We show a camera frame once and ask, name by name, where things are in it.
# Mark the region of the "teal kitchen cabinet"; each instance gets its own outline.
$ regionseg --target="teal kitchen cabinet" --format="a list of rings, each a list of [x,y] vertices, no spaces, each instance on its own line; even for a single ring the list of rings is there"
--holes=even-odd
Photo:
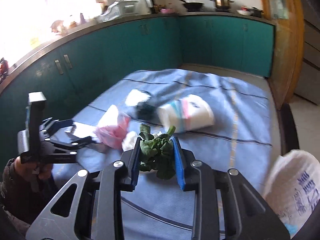
[[[157,41],[157,53],[154,54],[155,67],[158,70],[177,68],[182,64],[180,30],[176,17],[156,19],[152,39]]]
[[[212,64],[242,70],[244,30],[242,19],[211,17]]]
[[[210,16],[179,18],[183,63],[212,65]]]
[[[104,71],[104,41],[108,37],[108,29],[102,29],[60,47],[60,59],[73,84],[79,101],[78,109],[88,105],[110,86],[106,80],[110,71]]]
[[[103,67],[101,71],[104,73],[104,84],[107,90],[119,80],[124,78],[131,70],[131,59],[127,55],[126,44],[118,36],[118,32],[122,30],[121,25],[108,27],[107,36],[103,41]]]
[[[183,63],[270,76],[272,24],[218,15],[183,16],[179,24]]]
[[[18,154],[17,133],[25,129],[28,94],[39,91],[47,99],[43,118],[68,119],[76,114],[76,91],[60,62],[58,49],[23,70],[0,95],[1,167]]]
[[[274,26],[242,19],[244,27],[244,53],[242,71],[269,77],[271,74]]]
[[[140,69],[177,68],[182,63],[176,18],[133,21],[109,29],[113,39],[121,41],[124,55],[128,57],[128,61],[123,62],[123,76]]]
[[[123,76],[138,69],[154,68],[152,56],[155,46],[148,36],[150,27],[147,26],[147,20],[123,23],[109,29],[113,32],[113,38],[121,41],[123,56],[129,59],[129,65],[122,68]]]

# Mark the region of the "silver screw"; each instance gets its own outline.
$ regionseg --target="silver screw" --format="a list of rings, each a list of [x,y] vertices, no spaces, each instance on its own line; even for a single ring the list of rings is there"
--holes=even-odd
[[[229,170],[229,174],[230,175],[233,175],[233,176],[236,176],[239,174],[239,171],[237,169],[230,169]]]
[[[84,177],[88,174],[88,172],[86,170],[79,170],[78,171],[78,176],[79,177]]]
[[[192,166],[200,167],[201,165],[202,165],[202,161],[195,160],[195,161],[192,162]]]
[[[116,162],[113,163],[113,166],[115,166],[116,168],[120,168],[120,167],[123,166],[123,164],[124,163],[122,161],[116,161]]]

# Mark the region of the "kitchen countertop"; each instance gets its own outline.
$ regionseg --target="kitchen countertop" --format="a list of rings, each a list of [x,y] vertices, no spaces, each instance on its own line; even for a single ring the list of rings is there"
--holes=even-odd
[[[264,18],[257,18],[253,16],[246,16],[239,13],[228,13],[228,12],[210,12],[210,11],[203,11],[203,12],[186,12],[186,13],[179,13],[179,16],[190,16],[190,15],[219,15],[219,16],[230,16],[230,17],[238,17],[244,18],[248,20],[263,22],[271,25],[275,25],[273,22],[268,21]]]
[[[274,25],[272,22],[263,19],[263,18],[257,18],[252,16],[245,16],[237,13],[227,13],[227,12],[210,12],[210,11],[203,11],[203,12],[186,12],[186,13],[173,13],[173,14],[149,14],[149,15],[132,15],[132,16],[126,16],[122,18],[117,18],[112,21],[103,22],[103,23],[97,23],[95,21],[88,22],[84,25],[80,25],[75,27],[74,29],[69,30],[69,34],[65,36],[56,36],[53,40],[47,41],[41,45],[39,45],[37,48],[33,49],[31,52],[26,54],[24,57],[22,57],[15,65],[17,66],[15,69],[10,70],[9,69],[9,75],[7,78],[0,84],[0,94],[2,91],[14,80],[15,77],[17,77],[23,70],[25,70],[28,66],[30,66],[32,63],[34,63],[36,60],[41,58],[42,56],[46,55],[50,51],[56,49],[57,47],[74,40],[76,38],[81,37],[82,35],[89,34],[91,32],[125,23],[125,22],[131,22],[131,21],[137,21],[137,20],[143,20],[143,19],[151,19],[151,18],[158,18],[158,17],[183,17],[183,16],[193,16],[193,15],[217,15],[217,16],[229,16],[229,17],[238,17],[238,18],[245,18],[249,20],[254,21],[260,21],[263,23]]]

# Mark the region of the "pink plastic bag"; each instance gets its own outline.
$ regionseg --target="pink plastic bag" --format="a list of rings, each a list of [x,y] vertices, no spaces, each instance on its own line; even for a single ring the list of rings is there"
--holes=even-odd
[[[130,116],[119,112],[117,107],[112,105],[100,119],[94,133],[105,145],[113,149],[121,149],[130,120]]]

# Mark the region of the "window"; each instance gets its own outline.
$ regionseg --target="window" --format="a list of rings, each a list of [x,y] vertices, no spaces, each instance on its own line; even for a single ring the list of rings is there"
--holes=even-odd
[[[79,22],[101,13],[95,0],[0,0],[0,58],[9,66],[32,49],[56,38],[51,32],[55,20]]]

